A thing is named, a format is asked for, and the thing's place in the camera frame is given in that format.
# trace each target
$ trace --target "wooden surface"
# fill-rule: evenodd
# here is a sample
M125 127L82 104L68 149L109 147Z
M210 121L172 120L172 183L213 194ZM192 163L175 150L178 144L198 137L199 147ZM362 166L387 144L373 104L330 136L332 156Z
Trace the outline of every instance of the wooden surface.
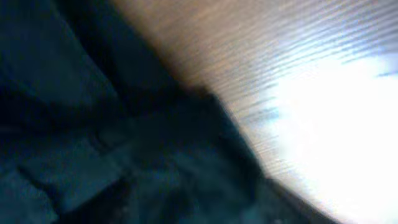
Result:
M333 68L333 63L347 64L397 52L397 1L114 2L185 86L205 85L220 96L272 178L341 222L397 221L397 216L386 215L390 213L385 210L392 205L375 212L374 205L364 205L372 202L359 201L360 195L352 200L320 196L319 192L345 190L342 185L351 185L353 180L344 176L345 169L349 168L312 176L323 180L319 185L323 186L322 190L317 191L317 185L311 184L307 173L286 159L289 157L285 155L291 151L280 146L278 135L270 128L272 121L279 117L275 99L281 78L317 75ZM315 160L321 170L330 170L323 167L323 161L311 157L309 151L295 153L303 154L308 161ZM336 166L341 158L355 166L352 158L346 159L345 152L339 153L330 157ZM333 166L330 161L325 164ZM334 187L332 182L339 182L340 186ZM349 188L344 194L350 196L353 192L357 192L357 188ZM367 194L378 192L380 190L375 189Z

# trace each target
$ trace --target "dark fabric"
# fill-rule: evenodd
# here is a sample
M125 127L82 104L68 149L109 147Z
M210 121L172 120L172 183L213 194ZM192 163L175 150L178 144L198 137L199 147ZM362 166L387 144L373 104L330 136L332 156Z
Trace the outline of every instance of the dark fabric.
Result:
M46 193L18 170L0 177L0 223L50 223L58 219Z
M7 223L308 222L107 1L1 1L0 106L0 185L44 195Z

